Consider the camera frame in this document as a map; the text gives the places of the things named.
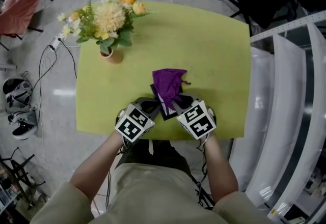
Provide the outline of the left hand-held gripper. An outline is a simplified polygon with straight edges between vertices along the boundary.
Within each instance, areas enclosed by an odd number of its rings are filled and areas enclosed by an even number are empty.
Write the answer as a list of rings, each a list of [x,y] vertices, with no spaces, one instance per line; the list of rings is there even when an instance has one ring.
[[[115,130],[129,142],[135,142],[154,127],[154,119],[160,112],[160,104],[161,102],[155,98],[138,98],[120,111]]]

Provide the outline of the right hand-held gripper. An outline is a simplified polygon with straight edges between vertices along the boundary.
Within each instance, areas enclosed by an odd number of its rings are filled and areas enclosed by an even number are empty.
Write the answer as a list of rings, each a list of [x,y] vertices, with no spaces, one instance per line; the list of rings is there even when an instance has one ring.
[[[179,93],[181,101],[173,100],[177,121],[195,139],[208,137],[216,129],[216,116],[211,107],[196,94]]]

